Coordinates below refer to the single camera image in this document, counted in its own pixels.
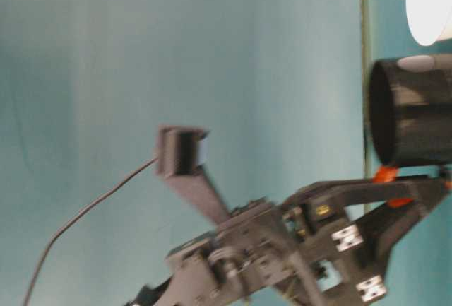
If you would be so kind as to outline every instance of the black cable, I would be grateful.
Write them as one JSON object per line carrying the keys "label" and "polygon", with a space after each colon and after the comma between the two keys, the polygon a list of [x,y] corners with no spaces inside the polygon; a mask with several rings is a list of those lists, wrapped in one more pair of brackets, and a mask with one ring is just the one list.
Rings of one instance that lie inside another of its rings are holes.
{"label": "black cable", "polygon": [[31,278],[30,284],[27,288],[27,293],[25,294],[25,298],[23,300],[22,306],[28,306],[28,303],[30,302],[31,294],[33,292],[33,288],[36,285],[37,277],[40,274],[42,265],[44,264],[45,259],[47,258],[47,255],[50,252],[50,249],[52,248],[53,244],[56,242],[56,240],[63,235],[64,232],[68,230],[74,223],[79,221],[87,212],[89,212],[93,207],[98,205],[100,202],[104,201],[106,198],[108,198],[110,195],[115,193],[118,189],[123,187],[130,179],[135,177],[138,173],[142,172],[147,167],[151,166],[157,159],[152,159],[146,162],[144,165],[139,167],[137,170],[133,171],[129,175],[127,175],[120,183],[118,183],[113,189],[107,193],[102,194],[96,200],[88,204],[87,206],[83,207],[71,220],[69,220],[65,225],[63,225],[61,228],[57,230],[57,232],[54,234],[54,236],[50,239],[50,241],[47,243],[46,247],[44,248],[44,251],[41,254],[41,257],[39,261],[37,262],[35,271],[33,273],[33,277]]}

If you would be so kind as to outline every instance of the orange part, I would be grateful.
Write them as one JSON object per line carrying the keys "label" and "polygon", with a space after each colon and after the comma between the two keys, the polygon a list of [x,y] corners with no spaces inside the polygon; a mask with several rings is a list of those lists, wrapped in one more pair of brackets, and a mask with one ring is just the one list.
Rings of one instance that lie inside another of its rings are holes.
{"label": "orange part", "polygon": [[391,182],[394,181],[398,174],[398,168],[396,167],[384,167],[381,166],[374,176],[374,182]]}
{"label": "orange part", "polygon": [[[374,176],[374,182],[383,183],[394,181],[397,177],[397,174],[398,168],[381,166]],[[410,202],[412,202],[412,199],[409,198],[394,199],[388,201],[388,206],[392,208],[400,208],[404,205],[408,205]]]}

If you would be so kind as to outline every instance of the teal wall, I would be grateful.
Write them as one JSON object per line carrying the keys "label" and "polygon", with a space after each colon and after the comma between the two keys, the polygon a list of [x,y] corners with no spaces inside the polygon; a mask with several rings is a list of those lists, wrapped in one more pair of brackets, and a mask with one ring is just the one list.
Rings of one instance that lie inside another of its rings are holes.
{"label": "teal wall", "polygon": [[[150,157],[159,123],[213,131],[231,206],[362,176],[359,0],[0,0],[0,15],[0,305],[58,226]],[[32,305],[120,305],[209,228],[147,171],[60,239]]]}
{"label": "teal wall", "polygon": [[[452,43],[442,42],[421,47],[412,38],[405,16],[405,0],[365,0],[365,32],[367,59],[406,57],[416,54],[451,52]],[[371,171],[377,160],[370,158]],[[409,175],[426,168],[403,170]],[[449,240],[452,201],[444,202],[437,211],[418,225],[393,251],[387,285],[389,296],[380,305],[450,305],[452,278]]]}
{"label": "teal wall", "polygon": [[[0,305],[49,236],[152,154],[206,126],[233,206],[255,191],[255,0],[0,0]],[[32,305],[122,305],[210,229],[148,170],[56,244]]]}

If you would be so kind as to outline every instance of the black cylinder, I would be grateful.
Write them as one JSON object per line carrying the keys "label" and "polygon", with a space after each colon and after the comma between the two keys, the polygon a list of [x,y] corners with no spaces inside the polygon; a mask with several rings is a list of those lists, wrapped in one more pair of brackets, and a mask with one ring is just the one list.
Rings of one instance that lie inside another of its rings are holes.
{"label": "black cylinder", "polygon": [[452,163],[452,54],[376,62],[369,118],[384,165]]}

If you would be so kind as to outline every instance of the white cup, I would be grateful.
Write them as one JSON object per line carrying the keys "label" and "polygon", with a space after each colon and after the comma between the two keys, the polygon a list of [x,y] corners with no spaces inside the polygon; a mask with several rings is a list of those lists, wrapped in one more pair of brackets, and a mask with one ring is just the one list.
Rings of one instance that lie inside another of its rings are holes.
{"label": "white cup", "polygon": [[422,46],[452,38],[452,0],[406,0],[408,25]]}

